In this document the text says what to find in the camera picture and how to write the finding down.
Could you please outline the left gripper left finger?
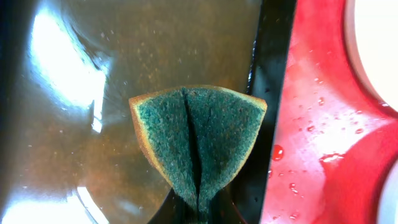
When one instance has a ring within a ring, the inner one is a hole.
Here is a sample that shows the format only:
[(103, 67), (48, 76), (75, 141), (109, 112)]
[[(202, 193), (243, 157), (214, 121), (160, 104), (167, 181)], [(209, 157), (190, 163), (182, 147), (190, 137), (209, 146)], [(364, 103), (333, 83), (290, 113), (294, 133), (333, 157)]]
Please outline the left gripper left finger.
[(164, 202), (147, 222), (148, 224), (185, 224), (198, 219), (194, 209), (178, 196), (173, 189), (169, 191)]

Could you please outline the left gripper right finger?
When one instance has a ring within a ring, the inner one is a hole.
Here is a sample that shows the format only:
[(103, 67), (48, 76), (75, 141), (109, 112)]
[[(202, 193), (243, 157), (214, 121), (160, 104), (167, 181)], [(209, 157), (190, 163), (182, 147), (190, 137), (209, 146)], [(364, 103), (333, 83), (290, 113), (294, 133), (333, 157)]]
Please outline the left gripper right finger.
[(208, 224), (246, 224), (226, 189), (210, 201)]

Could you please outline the green yellow sponge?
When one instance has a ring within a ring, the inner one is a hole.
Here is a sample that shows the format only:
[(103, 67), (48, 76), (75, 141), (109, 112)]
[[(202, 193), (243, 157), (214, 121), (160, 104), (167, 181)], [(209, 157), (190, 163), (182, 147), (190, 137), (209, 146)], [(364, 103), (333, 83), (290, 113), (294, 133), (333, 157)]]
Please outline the green yellow sponge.
[(135, 96), (129, 106), (141, 151), (204, 220), (247, 161), (267, 111), (260, 98), (210, 85)]

